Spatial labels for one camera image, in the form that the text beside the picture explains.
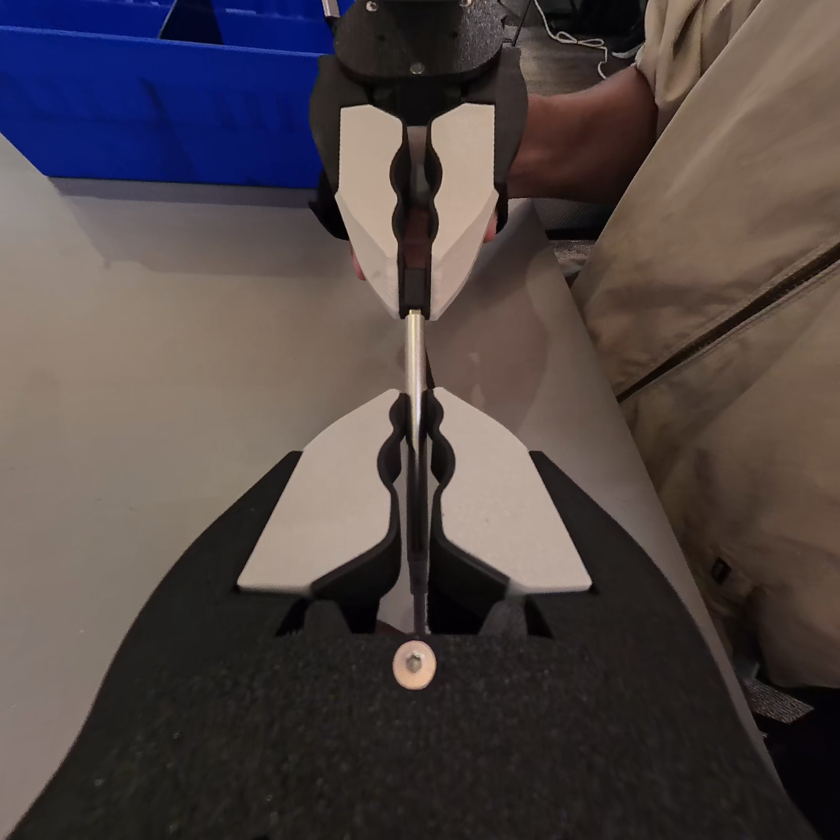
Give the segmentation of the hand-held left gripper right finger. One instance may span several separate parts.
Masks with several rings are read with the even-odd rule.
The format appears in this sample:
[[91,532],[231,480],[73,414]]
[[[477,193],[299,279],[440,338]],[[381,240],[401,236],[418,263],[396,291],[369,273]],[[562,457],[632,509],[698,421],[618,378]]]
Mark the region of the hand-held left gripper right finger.
[[588,592],[592,578],[531,453],[443,387],[427,399],[431,470],[428,623],[475,634],[507,599]]

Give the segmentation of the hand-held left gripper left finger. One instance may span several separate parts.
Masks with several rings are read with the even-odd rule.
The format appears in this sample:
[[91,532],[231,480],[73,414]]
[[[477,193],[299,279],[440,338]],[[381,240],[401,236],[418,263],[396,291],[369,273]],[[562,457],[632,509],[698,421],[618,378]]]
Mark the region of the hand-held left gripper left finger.
[[402,564],[395,483],[406,395],[387,390],[301,452],[238,577],[243,592],[334,602],[350,630],[375,630]]

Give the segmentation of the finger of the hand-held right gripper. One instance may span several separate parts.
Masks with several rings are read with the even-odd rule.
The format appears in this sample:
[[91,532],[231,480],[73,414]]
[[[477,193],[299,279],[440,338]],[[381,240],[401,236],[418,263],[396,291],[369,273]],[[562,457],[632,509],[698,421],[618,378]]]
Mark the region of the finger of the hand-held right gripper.
[[342,108],[339,120],[339,210],[371,289],[399,318],[394,215],[402,203],[407,134],[403,122],[371,104]]
[[462,291],[484,244],[497,206],[494,183],[495,107],[466,102],[436,117],[427,130],[427,152],[436,162],[431,208],[429,319],[438,320]]

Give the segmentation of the person's right forearm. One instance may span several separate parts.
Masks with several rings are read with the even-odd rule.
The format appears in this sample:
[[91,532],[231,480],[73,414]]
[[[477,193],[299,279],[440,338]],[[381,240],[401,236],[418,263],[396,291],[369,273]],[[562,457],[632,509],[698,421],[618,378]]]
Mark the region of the person's right forearm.
[[509,197],[615,204],[653,149],[657,121],[654,94],[635,66],[583,91],[530,94]]

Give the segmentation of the blue plastic bin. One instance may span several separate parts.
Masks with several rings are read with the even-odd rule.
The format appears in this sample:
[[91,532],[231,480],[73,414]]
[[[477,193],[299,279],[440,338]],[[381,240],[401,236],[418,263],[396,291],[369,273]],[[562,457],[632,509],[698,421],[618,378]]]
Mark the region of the blue plastic bin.
[[325,14],[351,4],[2,1],[2,135],[50,177],[314,188]]

